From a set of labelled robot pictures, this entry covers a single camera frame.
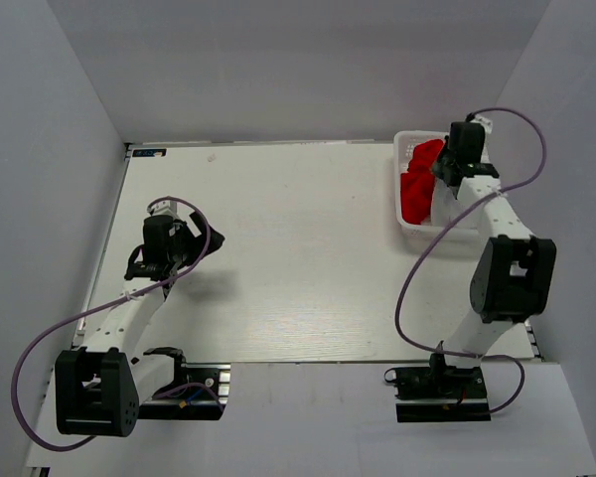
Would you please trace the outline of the red t shirt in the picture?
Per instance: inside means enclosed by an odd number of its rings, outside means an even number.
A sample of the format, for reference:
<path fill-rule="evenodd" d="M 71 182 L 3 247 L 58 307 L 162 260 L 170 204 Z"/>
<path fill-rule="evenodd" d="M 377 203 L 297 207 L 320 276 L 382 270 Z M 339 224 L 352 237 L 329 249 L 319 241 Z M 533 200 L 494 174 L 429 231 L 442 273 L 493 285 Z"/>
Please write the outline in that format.
<path fill-rule="evenodd" d="M 444 147 L 442 139 L 432 139 L 413 148 L 405 172 L 400 174 L 400 207 L 402 219 L 421 225 L 429 216 L 435 185 L 431 167 Z"/>

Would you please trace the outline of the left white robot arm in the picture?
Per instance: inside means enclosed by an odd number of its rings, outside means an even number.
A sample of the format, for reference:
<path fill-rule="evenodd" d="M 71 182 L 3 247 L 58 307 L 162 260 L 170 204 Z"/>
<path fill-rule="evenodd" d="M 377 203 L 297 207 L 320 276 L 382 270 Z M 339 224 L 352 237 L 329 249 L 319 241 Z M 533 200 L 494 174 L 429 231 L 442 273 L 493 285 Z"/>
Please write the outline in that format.
<path fill-rule="evenodd" d="M 125 437 L 145 402 L 159 393 L 180 396 L 189 387 L 182 350 L 142 350 L 139 344 L 178 274 L 217 251 L 224 236 L 199 212 L 184 221 L 170 210 L 150 213 L 142 236 L 128 257 L 120 303 L 79 348 L 56 359 L 56 426 L 61 434 Z"/>

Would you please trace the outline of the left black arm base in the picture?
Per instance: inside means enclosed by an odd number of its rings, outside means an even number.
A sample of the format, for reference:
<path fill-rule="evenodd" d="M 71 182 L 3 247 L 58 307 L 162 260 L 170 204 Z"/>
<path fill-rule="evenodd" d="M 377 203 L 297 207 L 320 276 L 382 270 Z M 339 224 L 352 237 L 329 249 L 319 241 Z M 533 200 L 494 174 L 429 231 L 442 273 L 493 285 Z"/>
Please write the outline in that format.
<path fill-rule="evenodd" d="M 141 420 L 216 421 L 226 407 L 231 366 L 191 363 L 181 349 L 151 348 L 132 360 Z"/>

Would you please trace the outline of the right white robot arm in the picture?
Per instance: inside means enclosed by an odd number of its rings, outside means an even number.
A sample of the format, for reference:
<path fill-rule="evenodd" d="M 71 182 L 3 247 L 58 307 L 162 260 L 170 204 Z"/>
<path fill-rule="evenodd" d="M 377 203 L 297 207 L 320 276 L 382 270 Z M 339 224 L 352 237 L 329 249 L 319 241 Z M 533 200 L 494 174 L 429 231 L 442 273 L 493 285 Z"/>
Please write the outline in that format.
<path fill-rule="evenodd" d="M 556 246 L 527 228 L 502 192 L 500 174 L 483 160 L 486 131 L 474 121 L 453 122 L 432 165 L 436 179 L 452 193 L 450 216 L 477 231 L 484 248 L 469 286 L 470 311 L 440 349 L 445 362 L 428 372 L 429 386 L 448 397 L 465 375 L 516 325 L 543 312 Z"/>

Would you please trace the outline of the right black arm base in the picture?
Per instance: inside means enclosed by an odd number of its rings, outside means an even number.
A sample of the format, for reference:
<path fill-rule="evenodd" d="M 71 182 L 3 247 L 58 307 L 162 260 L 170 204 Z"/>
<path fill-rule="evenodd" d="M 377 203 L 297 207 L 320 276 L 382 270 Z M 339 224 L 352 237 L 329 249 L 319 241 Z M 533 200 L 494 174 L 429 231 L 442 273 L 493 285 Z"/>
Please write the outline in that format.
<path fill-rule="evenodd" d="M 390 368 L 384 381 L 395 388 L 398 423 L 490 421 L 488 393 L 480 368 L 464 373 L 430 366 Z"/>

